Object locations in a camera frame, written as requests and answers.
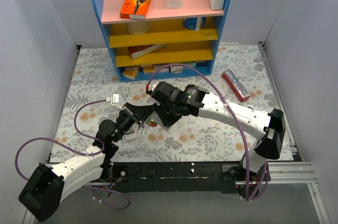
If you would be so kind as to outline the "small white remote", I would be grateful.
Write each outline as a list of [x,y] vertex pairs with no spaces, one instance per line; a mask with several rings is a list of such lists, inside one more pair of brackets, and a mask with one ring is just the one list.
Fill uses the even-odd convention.
[[167,126],[164,126],[162,124],[159,124],[159,126],[165,131],[168,131],[171,128],[171,126],[167,127]]

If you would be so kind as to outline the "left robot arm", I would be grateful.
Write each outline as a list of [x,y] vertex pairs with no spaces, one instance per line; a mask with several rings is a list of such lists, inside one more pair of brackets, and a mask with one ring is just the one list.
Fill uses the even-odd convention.
[[115,121],[105,119],[99,124],[94,142],[85,152],[53,166],[39,165],[19,194],[19,202],[38,221],[45,221],[67,196],[88,182],[108,181],[112,177],[111,159],[118,150],[115,143],[152,113],[151,105],[125,103]]

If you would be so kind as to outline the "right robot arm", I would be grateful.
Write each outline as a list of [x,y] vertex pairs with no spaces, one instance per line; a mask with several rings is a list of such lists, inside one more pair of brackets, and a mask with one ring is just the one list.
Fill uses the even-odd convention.
[[163,129],[169,129],[183,116],[191,115],[241,128],[254,137],[255,144],[239,166],[239,175],[244,180],[257,176],[267,160],[280,158],[286,131],[284,113],[280,109],[266,112],[233,102],[224,104],[219,96],[196,85],[187,85],[181,90],[164,81],[148,87],[147,93],[156,101],[154,112]]

